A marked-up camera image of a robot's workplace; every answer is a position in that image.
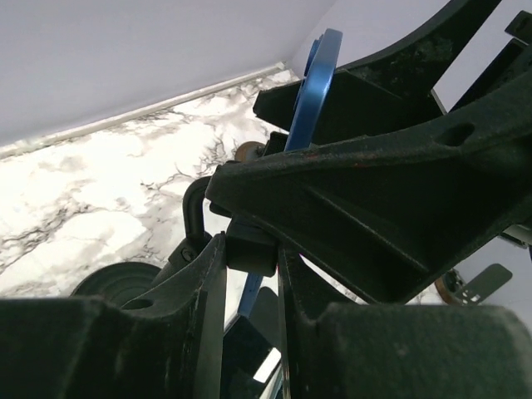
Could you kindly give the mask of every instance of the black round base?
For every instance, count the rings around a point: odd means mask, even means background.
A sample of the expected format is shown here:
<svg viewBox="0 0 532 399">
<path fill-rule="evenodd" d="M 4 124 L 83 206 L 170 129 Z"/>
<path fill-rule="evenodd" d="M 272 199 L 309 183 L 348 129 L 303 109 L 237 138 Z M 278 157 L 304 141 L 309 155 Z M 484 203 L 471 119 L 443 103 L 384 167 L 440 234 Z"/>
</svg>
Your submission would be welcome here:
<svg viewBox="0 0 532 399">
<path fill-rule="evenodd" d="M 121 307 L 151 288 L 160 268 L 142 262 L 120 262 L 95 271 L 74 289 L 71 296 L 93 296 Z"/>
</svg>

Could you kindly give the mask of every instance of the white wall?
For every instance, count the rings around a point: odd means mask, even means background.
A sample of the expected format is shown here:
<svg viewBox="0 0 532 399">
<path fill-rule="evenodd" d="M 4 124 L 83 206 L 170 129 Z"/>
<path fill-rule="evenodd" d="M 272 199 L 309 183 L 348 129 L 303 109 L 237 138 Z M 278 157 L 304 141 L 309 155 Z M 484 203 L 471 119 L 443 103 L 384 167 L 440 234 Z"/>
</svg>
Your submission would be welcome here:
<svg viewBox="0 0 532 399">
<path fill-rule="evenodd" d="M 289 65 L 301 76 L 314 39 L 326 28 L 343 32 L 338 65 L 369 56 L 414 31 L 448 0 L 337 0 L 296 51 Z M 532 0 L 502 0 L 470 44 L 436 85 L 444 107 L 451 108 L 510 40 L 505 28 Z"/>
<path fill-rule="evenodd" d="M 286 60 L 335 0 L 3 0 L 0 145 Z"/>
</svg>

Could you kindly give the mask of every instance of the blue scissors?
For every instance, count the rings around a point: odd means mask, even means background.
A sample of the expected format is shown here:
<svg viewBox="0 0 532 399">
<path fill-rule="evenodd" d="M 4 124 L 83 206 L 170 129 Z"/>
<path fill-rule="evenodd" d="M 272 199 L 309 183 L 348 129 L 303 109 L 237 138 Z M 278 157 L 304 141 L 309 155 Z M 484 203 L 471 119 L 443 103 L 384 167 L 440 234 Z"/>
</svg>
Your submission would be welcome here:
<svg viewBox="0 0 532 399">
<path fill-rule="evenodd" d="M 308 54 L 304 77 L 294 104 L 295 113 L 285 151 L 303 150 L 310 146 L 318 118 L 322 112 L 340 53 L 342 33 L 327 29 L 314 41 Z M 263 277 L 250 273 L 246 278 L 238 314 L 249 317 Z"/>
</svg>

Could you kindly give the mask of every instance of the white marble surface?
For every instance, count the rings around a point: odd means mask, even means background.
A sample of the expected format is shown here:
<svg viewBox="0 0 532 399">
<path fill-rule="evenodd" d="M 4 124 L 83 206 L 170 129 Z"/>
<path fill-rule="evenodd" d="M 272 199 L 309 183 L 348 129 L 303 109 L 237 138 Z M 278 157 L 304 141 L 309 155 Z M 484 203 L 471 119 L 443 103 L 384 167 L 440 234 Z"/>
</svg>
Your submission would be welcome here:
<svg viewBox="0 0 532 399">
<path fill-rule="evenodd" d="M 274 128 L 254 117 L 254 99 L 294 79 L 282 71 L 0 160 L 0 296 L 68 295 L 89 273 L 127 259 L 161 266 L 185 235 L 187 186 L 239 144 L 265 142 Z M 227 219 L 206 214 L 211 234 L 226 228 Z M 244 275 L 231 271 L 229 283 L 228 316 Z"/>
</svg>

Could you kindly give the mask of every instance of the screw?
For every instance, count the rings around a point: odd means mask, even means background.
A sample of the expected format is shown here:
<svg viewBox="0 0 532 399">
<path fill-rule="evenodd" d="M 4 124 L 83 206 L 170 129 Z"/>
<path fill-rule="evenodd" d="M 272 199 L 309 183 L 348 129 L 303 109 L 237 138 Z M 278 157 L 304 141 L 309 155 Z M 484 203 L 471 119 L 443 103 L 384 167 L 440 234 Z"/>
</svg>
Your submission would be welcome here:
<svg viewBox="0 0 532 399">
<path fill-rule="evenodd" d="M 181 251 L 181 256 L 187 262 L 192 262 L 194 260 L 194 253 L 188 248 Z"/>
</svg>

